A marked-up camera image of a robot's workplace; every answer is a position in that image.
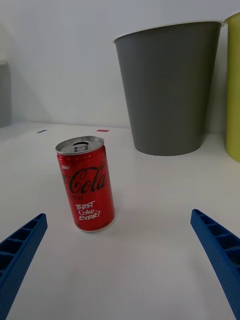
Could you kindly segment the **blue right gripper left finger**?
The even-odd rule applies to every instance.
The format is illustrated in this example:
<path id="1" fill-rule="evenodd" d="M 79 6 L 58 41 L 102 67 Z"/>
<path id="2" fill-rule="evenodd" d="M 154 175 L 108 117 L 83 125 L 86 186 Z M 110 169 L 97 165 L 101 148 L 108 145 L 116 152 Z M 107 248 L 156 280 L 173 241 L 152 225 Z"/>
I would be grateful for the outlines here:
<path id="1" fill-rule="evenodd" d="M 41 213 L 0 243 L 0 319 L 7 318 L 47 228 Z"/>

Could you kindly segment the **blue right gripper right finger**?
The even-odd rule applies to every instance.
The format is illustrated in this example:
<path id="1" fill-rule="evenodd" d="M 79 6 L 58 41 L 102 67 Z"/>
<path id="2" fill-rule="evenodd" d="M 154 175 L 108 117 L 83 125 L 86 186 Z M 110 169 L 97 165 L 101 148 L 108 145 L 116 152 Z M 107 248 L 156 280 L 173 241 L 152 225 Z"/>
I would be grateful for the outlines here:
<path id="1" fill-rule="evenodd" d="M 192 210 L 190 224 L 238 320 L 240 318 L 240 239 L 198 209 Z"/>

